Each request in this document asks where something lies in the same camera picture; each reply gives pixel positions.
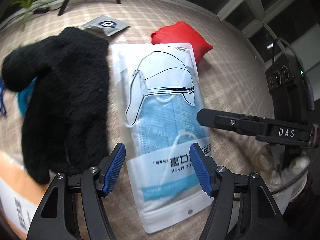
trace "face mask package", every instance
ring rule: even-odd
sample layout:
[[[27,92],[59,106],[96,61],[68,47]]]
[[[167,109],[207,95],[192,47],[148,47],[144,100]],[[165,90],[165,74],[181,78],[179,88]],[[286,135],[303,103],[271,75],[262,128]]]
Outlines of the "face mask package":
[[[114,44],[114,80],[127,170],[144,230],[154,233],[203,210],[189,148],[211,156],[210,134],[190,43]]]
[[[105,35],[111,36],[128,26],[129,25],[125,22],[101,15],[92,21],[83,24],[81,28],[103,32]]]

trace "red object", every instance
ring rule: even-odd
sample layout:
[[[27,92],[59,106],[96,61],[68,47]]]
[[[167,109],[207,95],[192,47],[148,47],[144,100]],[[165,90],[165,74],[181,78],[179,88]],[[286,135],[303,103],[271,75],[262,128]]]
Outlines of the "red object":
[[[185,22],[177,22],[174,25],[165,26],[151,34],[151,43],[189,42],[195,54],[198,65],[204,54],[213,49],[204,38]]]

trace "screw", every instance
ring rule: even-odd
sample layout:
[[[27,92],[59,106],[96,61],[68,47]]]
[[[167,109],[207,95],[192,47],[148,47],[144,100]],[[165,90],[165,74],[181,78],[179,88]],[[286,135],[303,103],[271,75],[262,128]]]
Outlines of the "screw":
[[[93,167],[91,167],[91,168],[89,169],[89,171],[90,171],[91,173],[96,173],[98,170],[99,170],[99,168],[98,168],[97,166],[93,166]]]
[[[64,177],[64,173],[60,172],[57,174],[57,176],[58,176],[58,179],[62,179]]]
[[[219,172],[225,172],[225,171],[227,170],[227,168],[226,168],[225,166],[218,166],[218,167],[217,167],[217,170],[218,170]]]
[[[260,177],[260,175],[259,175],[257,172],[251,173],[251,176],[252,176],[254,179],[258,179],[258,178]]]

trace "camera lens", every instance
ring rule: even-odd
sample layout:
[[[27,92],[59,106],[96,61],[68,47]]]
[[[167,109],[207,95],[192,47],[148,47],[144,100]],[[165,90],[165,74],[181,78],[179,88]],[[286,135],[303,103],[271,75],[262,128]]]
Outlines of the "camera lens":
[[[276,72],[273,74],[273,78],[275,80],[275,84],[276,86],[280,86],[281,85],[281,76],[280,76],[280,73],[279,71],[276,70]]]
[[[282,77],[283,77],[283,79],[284,79],[285,81],[287,81],[288,78],[289,78],[289,71],[288,71],[287,66],[283,65],[281,72],[282,72]]]
[[[270,87],[270,88],[272,88],[272,87],[273,87],[273,81],[272,81],[272,78],[270,77],[270,78],[268,79],[268,81],[269,81],[269,87]]]

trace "orange and white package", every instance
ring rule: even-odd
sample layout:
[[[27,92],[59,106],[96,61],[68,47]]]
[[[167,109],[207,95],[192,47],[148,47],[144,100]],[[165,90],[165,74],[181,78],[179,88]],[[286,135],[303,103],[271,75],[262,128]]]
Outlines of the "orange and white package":
[[[0,212],[23,240],[47,188],[48,185],[37,184],[23,166],[0,151]]]

